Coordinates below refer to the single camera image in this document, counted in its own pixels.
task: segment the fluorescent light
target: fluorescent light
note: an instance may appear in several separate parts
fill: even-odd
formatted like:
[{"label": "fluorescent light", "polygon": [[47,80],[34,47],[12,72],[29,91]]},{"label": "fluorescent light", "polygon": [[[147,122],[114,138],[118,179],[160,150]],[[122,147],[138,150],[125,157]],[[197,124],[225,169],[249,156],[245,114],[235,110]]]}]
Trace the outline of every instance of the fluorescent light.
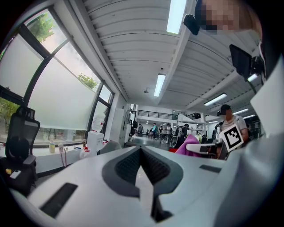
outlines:
[{"label": "fluorescent light", "polygon": [[249,115],[249,116],[247,116],[247,117],[244,117],[244,119],[247,119],[247,118],[249,118],[249,117],[254,117],[254,116],[255,116],[255,114]]},{"label": "fluorescent light", "polygon": [[211,101],[204,103],[204,105],[205,105],[205,106],[209,106],[209,105],[211,105],[211,104],[213,104],[213,103],[215,103],[215,102],[217,102],[217,101],[219,101],[219,100],[225,98],[226,96],[227,96],[227,95],[226,95],[225,93],[223,93],[223,94],[219,95],[218,97],[212,99]]},{"label": "fluorescent light", "polygon": [[186,0],[171,0],[167,32],[179,33],[185,11]]},{"label": "fluorescent light", "polygon": [[164,83],[165,78],[166,78],[166,75],[163,75],[163,74],[158,75],[158,80],[157,80],[154,96],[159,97],[159,94],[160,94],[161,89],[163,87],[163,83]]},{"label": "fluorescent light", "polygon": [[248,109],[240,110],[240,111],[237,111],[237,112],[235,112],[235,113],[233,113],[233,114],[234,114],[234,115],[235,115],[235,114],[238,114],[238,113],[240,114],[240,113],[243,113],[243,112],[246,112],[246,111],[248,111]]},{"label": "fluorescent light", "polygon": [[249,78],[248,78],[248,81],[253,81],[254,79],[257,78],[257,74],[254,74],[254,75],[251,75]]}]

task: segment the window frame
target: window frame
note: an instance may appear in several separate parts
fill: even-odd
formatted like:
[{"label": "window frame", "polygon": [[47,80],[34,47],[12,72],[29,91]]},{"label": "window frame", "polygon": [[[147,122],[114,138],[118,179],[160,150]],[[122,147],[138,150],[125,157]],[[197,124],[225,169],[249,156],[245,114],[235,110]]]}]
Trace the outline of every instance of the window frame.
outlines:
[{"label": "window frame", "polygon": [[[62,42],[52,53],[49,53],[49,51],[36,39],[36,37],[30,32],[30,30],[27,28],[27,26],[24,24],[28,19],[32,18],[34,15],[44,11],[44,10],[48,10],[49,13],[51,14],[51,16],[53,17],[54,21],[57,23],[57,25],[59,26],[59,28],[61,29],[62,33],[65,35],[66,40],[64,42]],[[43,70],[45,69],[45,67],[48,65],[48,63],[50,62],[50,60],[55,56],[55,54],[62,48],[64,47],[65,44],[67,44],[68,42],[71,43],[71,45],[74,47],[74,49],[78,52],[78,54],[80,55],[80,57],[83,59],[83,61],[88,65],[88,67],[94,72],[94,74],[97,76],[97,78],[100,80],[100,84],[98,86],[98,89],[96,91],[96,97],[95,97],[95,101],[93,103],[93,107],[91,110],[91,114],[90,114],[90,118],[89,118],[89,122],[88,122],[88,126],[87,126],[87,130],[85,131],[85,138],[87,138],[88,132],[91,129],[91,124],[93,121],[93,117],[94,117],[94,113],[95,113],[95,108],[97,106],[98,101],[101,99],[100,93],[102,90],[102,87],[105,86],[111,93],[111,98],[110,98],[110,102],[107,103],[104,100],[100,100],[101,103],[103,103],[104,105],[106,105],[108,108],[111,107],[112,101],[113,101],[113,97],[114,97],[114,92],[109,88],[109,86],[105,83],[105,81],[101,78],[101,76],[99,75],[99,73],[95,70],[95,68],[92,66],[92,64],[90,63],[90,61],[86,58],[86,56],[83,54],[83,52],[81,51],[81,49],[78,47],[78,45],[75,43],[73,37],[69,34],[69,32],[67,31],[67,29],[65,28],[65,26],[63,25],[61,19],[58,17],[57,13],[55,12],[53,5],[48,6],[48,7],[44,7],[41,10],[32,13],[30,16],[26,17],[24,20],[21,20],[20,23],[17,24],[16,28],[14,29],[14,32],[12,33],[12,35],[8,38],[6,38],[7,43],[3,44],[1,47],[4,47],[3,50],[5,49],[5,47],[10,43],[11,39],[13,37],[15,37],[17,34],[21,35],[23,37],[23,39],[37,52],[39,53],[42,57],[43,60],[40,63],[40,65],[38,66],[37,70],[35,71],[33,77],[31,78],[29,85],[27,87],[27,90],[25,92],[25,95],[22,97],[12,91],[10,91],[9,89],[3,87],[0,85],[0,97],[13,102],[15,104],[18,104],[20,106],[28,106],[28,103],[30,101],[32,92],[36,86],[36,83],[39,79],[39,77],[41,76],[41,73],[43,72]],[[109,112],[108,111],[108,115],[106,116],[106,123],[108,120],[108,116],[109,116]],[[79,145],[81,144],[83,141],[78,141],[78,142],[63,142],[65,145]],[[48,147],[48,144],[34,144],[33,145],[34,148],[46,148]]]}]

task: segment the pink object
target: pink object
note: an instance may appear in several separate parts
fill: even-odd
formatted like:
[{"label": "pink object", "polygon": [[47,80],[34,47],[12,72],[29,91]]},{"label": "pink object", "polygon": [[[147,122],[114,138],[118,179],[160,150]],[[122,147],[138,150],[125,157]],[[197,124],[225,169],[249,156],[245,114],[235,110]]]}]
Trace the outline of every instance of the pink object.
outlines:
[{"label": "pink object", "polygon": [[183,142],[183,144],[179,147],[179,149],[177,149],[176,153],[177,154],[183,154],[183,155],[187,155],[187,156],[193,156],[193,157],[201,157],[200,154],[196,154],[194,152],[188,151],[186,150],[186,145],[187,144],[199,144],[198,139],[190,134],[186,140]]}]

